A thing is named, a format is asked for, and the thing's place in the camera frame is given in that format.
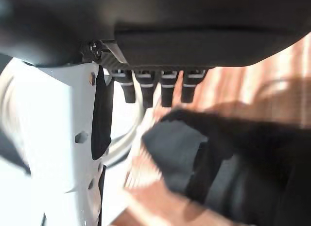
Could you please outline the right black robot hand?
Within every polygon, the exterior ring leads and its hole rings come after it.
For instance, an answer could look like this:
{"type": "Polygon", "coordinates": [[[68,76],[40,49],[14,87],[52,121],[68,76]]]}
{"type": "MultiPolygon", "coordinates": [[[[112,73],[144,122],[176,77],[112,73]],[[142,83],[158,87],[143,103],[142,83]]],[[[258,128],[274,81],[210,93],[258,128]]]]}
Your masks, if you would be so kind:
{"type": "Polygon", "coordinates": [[[14,102],[51,226],[101,224],[113,81],[104,69],[257,63],[311,30],[311,0],[0,0],[0,51],[20,60],[14,102]]]}

